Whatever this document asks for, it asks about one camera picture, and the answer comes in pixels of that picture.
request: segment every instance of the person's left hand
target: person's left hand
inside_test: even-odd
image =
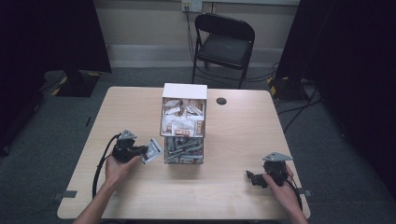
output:
[[[113,156],[109,156],[106,159],[107,184],[109,184],[113,190],[116,190],[120,183],[123,182],[128,173],[132,170],[132,167],[134,167],[140,161],[140,156],[135,156],[126,163],[120,163]]]

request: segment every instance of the chair seat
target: chair seat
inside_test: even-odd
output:
[[[234,69],[242,69],[249,57],[249,51],[248,41],[212,34],[197,52],[197,58]]]

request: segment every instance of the box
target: box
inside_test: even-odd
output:
[[[165,83],[161,136],[205,137],[207,86]]]
[[[203,164],[204,138],[165,137],[165,164]]]

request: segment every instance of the white wall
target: white wall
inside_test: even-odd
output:
[[[144,47],[150,47],[154,54],[148,56],[151,60],[155,58],[153,48],[166,51],[179,49],[181,52],[188,49],[188,24],[186,15],[181,12],[180,1],[96,0],[95,5],[105,42],[110,46],[110,51],[115,50],[109,53],[110,61],[132,60],[125,58],[125,55],[131,53],[117,53],[120,46],[128,46],[127,50],[136,50],[133,47],[137,47],[143,51]],[[296,9],[297,6],[285,5],[203,3],[203,12],[213,10],[215,13],[248,22],[256,32],[256,51],[270,50],[280,53],[285,46]],[[190,27],[194,39],[193,21],[196,15],[190,14]],[[253,56],[253,63],[264,60],[255,60]],[[278,57],[279,53],[274,59],[265,61],[276,61]]]

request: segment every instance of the light wood tabletop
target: light wood tabletop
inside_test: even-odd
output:
[[[155,138],[163,147],[162,94],[163,88],[108,90],[67,188],[77,195],[63,198],[60,218],[76,218],[92,200],[96,166],[112,136],[128,129],[137,135],[135,146]],[[218,105],[219,97],[227,104]],[[252,186],[246,175],[246,170],[262,174],[262,157],[274,151],[290,155],[268,91],[208,89],[204,164],[164,164],[163,155],[137,164],[112,195],[103,218],[287,219],[271,190]],[[293,161],[287,164],[301,187]],[[104,181],[105,166],[98,188]],[[309,217],[305,196],[301,196]]]

